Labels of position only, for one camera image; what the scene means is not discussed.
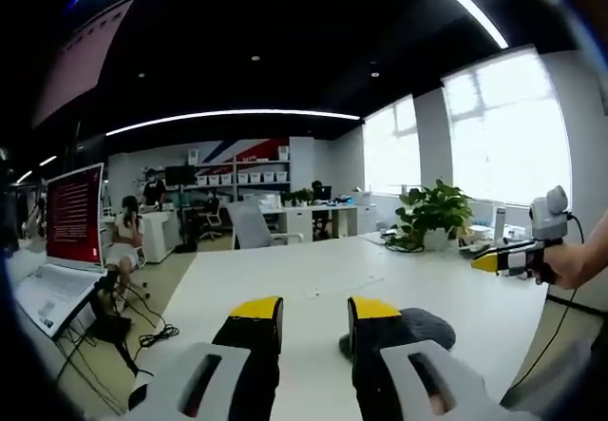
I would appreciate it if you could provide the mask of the person's right hand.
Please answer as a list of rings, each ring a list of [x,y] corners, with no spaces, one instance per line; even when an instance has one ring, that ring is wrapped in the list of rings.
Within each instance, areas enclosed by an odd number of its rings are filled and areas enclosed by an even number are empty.
[[[579,288],[607,266],[605,246],[591,241],[551,246],[543,259],[556,274],[554,284],[565,290]]]

